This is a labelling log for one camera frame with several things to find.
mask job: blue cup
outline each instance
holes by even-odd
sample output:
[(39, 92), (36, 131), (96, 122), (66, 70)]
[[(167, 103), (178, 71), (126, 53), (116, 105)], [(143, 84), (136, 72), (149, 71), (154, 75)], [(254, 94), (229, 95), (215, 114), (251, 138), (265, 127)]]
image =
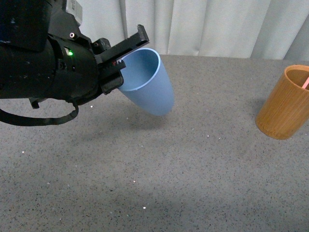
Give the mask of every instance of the blue cup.
[(122, 60), (126, 64), (121, 70), (124, 84), (118, 89), (152, 115), (162, 116), (171, 111), (173, 87), (159, 54), (150, 48), (140, 48)]

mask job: straw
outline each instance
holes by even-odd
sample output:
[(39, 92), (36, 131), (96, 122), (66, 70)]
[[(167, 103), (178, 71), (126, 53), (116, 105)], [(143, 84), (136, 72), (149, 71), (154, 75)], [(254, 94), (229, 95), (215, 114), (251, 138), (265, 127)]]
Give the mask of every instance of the straw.
[(308, 85), (309, 85), (309, 77), (308, 77), (307, 80), (304, 82), (302, 88), (307, 88)]

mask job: speckled gray surface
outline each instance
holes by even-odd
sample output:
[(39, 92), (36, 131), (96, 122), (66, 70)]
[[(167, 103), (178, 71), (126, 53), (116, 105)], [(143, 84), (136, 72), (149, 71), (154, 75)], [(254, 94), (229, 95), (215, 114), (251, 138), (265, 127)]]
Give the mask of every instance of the speckled gray surface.
[[(0, 231), (309, 231), (309, 123), (278, 141), (254, 122), (294, 62), (163, 61), (175, 91), (167, 116), (117, 90), (62, 126), (0, 124)], [(72, 109), (0, 103), (28, 116)]]

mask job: white curtain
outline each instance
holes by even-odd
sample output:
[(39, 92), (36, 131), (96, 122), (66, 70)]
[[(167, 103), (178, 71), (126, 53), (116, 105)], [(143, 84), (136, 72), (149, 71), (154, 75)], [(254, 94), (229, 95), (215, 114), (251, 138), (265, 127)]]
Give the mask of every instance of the white curtain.
[(309, 0), (77, 0), (111, 45), (145, 26), (160, 54), (309, 60)]

